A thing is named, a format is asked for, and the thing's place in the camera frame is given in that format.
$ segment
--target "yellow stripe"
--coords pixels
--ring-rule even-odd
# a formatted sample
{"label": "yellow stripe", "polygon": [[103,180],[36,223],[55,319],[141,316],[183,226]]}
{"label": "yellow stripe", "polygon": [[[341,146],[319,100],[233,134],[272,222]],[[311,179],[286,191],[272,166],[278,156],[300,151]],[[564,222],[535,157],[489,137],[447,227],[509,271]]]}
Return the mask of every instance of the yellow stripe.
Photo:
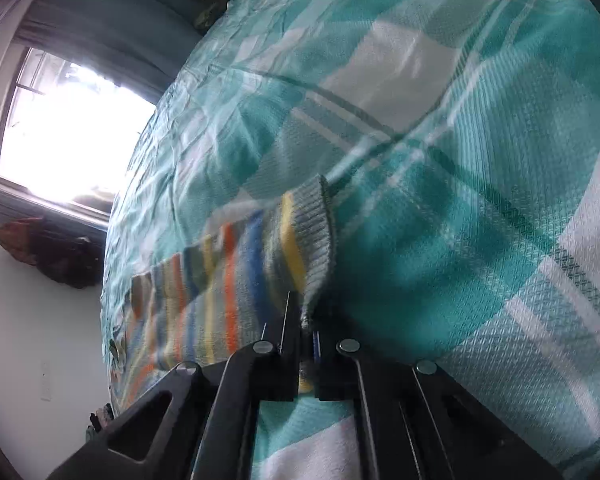
{"label": "yellow stripe", "polygon": [[164,309],[166,311],[167,323],[164,328],[164,361],[167,365],[167,370],[173,368],[175,362],[173,351],[176,339],[176,320],[178,319],[178,298],[175,291],[174,269],[171,261],[166,261],[160,264],[162,267],[162,286],[164,287]]}
{"label": "yellow stripe", "polygon": [[291,272],[291,278],[294,280],[296,290],[301,294],[304,292],[304,280],[306,273],[304,263],[300,255],[300,249],[296,244],[296,232],[291,223],[294,211],[294,196],[287,191],[282,196],[282,218],[280,220],[280,243],[282,243],[282,252],[285,255],[286,266]]}
{"label": "yellow stripe", "polygon": [[211,236],[207,235],[202,240],[202,259],[206,273],[206,292],[205,292],[205,351],[206,360],[204,364],[214,362],[214,256],[211,245]]}
{"label": "yellow stripe", "polygon": [[314,386],[304,377],[298,377],[298,393],[308,394],[314,390]]}

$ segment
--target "teal plaid bedspread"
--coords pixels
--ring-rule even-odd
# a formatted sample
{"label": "teal plaid bedspread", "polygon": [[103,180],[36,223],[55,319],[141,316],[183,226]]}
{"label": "teal plaid bedspread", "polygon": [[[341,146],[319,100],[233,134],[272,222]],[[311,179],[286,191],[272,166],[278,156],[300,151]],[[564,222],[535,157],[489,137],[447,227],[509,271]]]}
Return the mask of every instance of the teal plaid bedspread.
{"label": "teal plaid bedspread", "polygon": [[[114,403],[135,350],[132,276],[316,174],[344,316],[397,358],[435,359],[567,478],[584,476],[600,459],[591,3],[231,0],[114,204],[102,293]],[[358,474],[346,406],[266,406],[259,432],[261,476]]]}

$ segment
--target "window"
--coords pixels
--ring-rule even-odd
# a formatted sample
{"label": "window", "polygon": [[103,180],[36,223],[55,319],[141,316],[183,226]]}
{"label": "window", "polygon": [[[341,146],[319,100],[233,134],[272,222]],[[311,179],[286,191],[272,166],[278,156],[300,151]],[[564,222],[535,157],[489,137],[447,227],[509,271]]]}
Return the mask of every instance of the window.
{"label": "window", "polygon": [[0,183],[106,218],[154,110],[92,70],[29,49],[3,112]]}

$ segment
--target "wrinkled fabric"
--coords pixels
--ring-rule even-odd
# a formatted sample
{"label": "wrinkled fabric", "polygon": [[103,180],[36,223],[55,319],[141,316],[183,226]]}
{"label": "wrinkled fabric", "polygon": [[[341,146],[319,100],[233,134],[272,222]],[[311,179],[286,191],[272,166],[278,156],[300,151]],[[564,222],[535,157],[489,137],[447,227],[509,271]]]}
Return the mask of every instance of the wrinkled fabric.
{"label": "wrinkled fabric", "polygon": [[[104,341],[132,276],[315,174],[338,314],[387,355],[436,360],[566,477],[586,475],[600,459],[591,3],[231,0],[159,102],[114,204]],[[325,430],[291,423],[318,409],[267,419],[259,471],[275,475],[274,441],[296,449]]]}

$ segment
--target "curtain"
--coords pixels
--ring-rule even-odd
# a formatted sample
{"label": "curtain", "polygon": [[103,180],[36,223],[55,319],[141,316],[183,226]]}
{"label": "curtain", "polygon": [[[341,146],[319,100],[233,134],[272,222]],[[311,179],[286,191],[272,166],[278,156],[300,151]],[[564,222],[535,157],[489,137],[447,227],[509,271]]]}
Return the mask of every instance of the curtain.
{"label": "curtain", "polygon": [[201,0],[34,0],[15,41],[87,66],[156,103],[201,35]]}

